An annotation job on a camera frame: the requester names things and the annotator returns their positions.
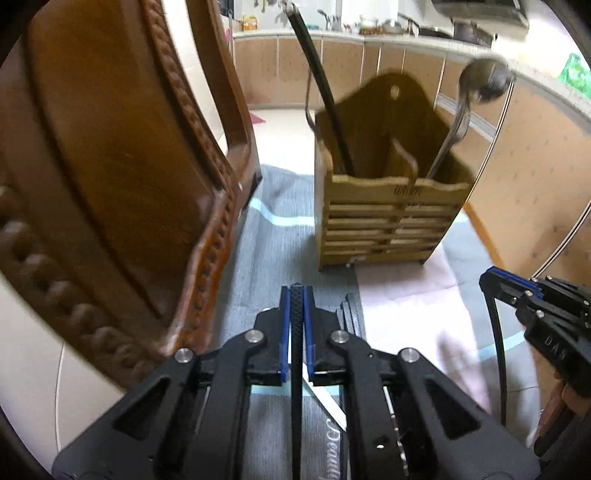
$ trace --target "metal ladle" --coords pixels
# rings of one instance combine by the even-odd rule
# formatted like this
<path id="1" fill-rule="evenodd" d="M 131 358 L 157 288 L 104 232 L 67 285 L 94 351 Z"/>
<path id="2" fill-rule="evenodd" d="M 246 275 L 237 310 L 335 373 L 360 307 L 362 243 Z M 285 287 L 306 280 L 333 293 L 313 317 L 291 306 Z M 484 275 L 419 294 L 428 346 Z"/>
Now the metal ladle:
<path id="1" fill-rule="evenodd" d="M 472 60 L 462 71 L 459 80 L 459 104 L 452 127 L 437 153 L 426 178 L 432 179 L 448 153 L 463 140 L 470 125 L 472 103 L 488 103 L 502 96 L 515 75 L 507 65 L 496 59 Z"/>

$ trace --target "black handle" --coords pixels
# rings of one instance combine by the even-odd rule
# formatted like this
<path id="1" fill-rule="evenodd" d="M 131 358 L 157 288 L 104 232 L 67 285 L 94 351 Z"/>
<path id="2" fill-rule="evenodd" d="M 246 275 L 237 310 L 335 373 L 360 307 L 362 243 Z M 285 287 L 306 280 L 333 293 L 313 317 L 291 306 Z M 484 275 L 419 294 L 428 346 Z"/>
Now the black handle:
<path id="1" fill-rule="evenodd" d="M 320 58 L 318 57 L 318 52 L 316 51 L 314 43 L 312 42 L 312 38 L 308 33 L 304 19 L 302 19 L 296 6 L 293 4 L 288 5 L 286 13 L 287 18 L 290 20 L 290 24 L 294 29 L 295 36 L 300 42 L 301 49 L 304 51 L 304 55 L 306 56 L 306 60 L 310 66 L 310 71 L 312 72 L 312 75 L 314 75 L 314 80 L 316 80 L 316 85 L 318 86 L 320 96 L 324 102 L 324 108 L 326 108 L 326 113 L 329 116 L 330 125 L 335 133 L 337 146 L 340 157 L 343 160 L 345 172 L 347 175 L 354 177 L 355 169 L 353 168 L 353 161 L 351 160 L 349 147 L 345 141 L 343 128 L 336 112 L 335 99 L 333 98 L 328 80 L 326 79 L 326 74 L 324 73 Z"/>

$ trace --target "tile floor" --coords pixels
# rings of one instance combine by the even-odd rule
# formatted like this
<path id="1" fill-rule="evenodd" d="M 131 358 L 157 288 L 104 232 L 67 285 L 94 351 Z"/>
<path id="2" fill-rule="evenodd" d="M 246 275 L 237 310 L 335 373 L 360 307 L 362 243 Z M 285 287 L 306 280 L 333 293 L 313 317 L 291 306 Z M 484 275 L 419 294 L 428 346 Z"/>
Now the tile floor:
<path id="1" fill-rule="evenodd" d="M 261 163 L 314 174 L 314 136 L 304 112 L 253 113 L 266 120 L 254 126 Z M 0 405 L 49 469 L 57 452 L 123 392 L 65 345 L 1 276 L 0 306 Z"/>

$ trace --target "pink mat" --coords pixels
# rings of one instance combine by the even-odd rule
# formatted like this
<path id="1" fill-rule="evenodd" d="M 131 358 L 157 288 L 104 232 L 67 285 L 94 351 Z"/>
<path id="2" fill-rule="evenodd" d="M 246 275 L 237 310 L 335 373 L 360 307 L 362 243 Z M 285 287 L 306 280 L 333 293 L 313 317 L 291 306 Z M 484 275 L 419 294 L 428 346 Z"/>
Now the pink mat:
<path id="1" fill-rule="evenodd" d="M 265 123 L 265 121 L 260 116 L 256 116 L 254 113 L 251 113 L 251 122 L 253 125 Z"/>

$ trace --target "pot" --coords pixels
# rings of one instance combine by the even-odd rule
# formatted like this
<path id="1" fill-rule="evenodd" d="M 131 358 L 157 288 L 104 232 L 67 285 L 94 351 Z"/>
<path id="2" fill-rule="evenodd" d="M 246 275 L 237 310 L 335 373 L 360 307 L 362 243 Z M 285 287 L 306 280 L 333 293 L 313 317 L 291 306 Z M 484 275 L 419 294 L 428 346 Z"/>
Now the pot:
<path id="1" fill-rule="evenodd" d="M 414 24 L 417 27 L 419 37 L 436 37 L 436 38 L 452 39 L 452 36 L 449 33 L 447 33 L 445 30 L 441 30 L 437 27 L 421 27 L 421 25 L 419 25 L 416 20 L 414 20 L 411 17 L 408 17 L 407 15 L 399 13 L 398 16 L 400 18 L 405 19 L 408 22 L 405 33 L 407 33 L 409 35 L 414 35 L 414 31 L 413 31 L 413 24 Z"/>
<path id="2" fill-rule="evenodd" d="M 453 23 L 453 38 L 455 40 L 490 48 L 492 41 L 496 39 L 496 35 L 493 36 L 483 29 L 478 28 L 475 22 L 458 22 L 453 21 L 453 18 L 450 20 Z"/>

